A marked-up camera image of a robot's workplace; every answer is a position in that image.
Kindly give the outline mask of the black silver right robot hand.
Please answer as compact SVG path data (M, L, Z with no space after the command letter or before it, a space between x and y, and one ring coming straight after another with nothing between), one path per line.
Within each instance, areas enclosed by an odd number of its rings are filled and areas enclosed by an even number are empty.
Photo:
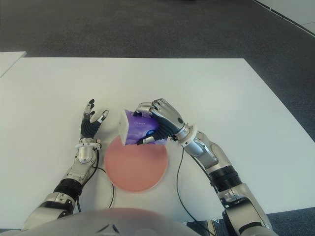
M185 126L179 112L163 98L140 103L134 112L134 116L151 117L158 123L155 132L138 140L137 145L175 137Z

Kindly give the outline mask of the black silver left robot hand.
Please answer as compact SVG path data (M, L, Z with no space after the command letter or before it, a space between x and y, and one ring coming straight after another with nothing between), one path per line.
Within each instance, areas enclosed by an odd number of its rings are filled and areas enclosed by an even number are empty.
M105 110L95 121L91 121L92 116L95 114L95 111L93 111L94 106L94 99L91 99L85 106L81 121L80 139L93 139L98 132L101 124L104 122L109 114L109 111Z

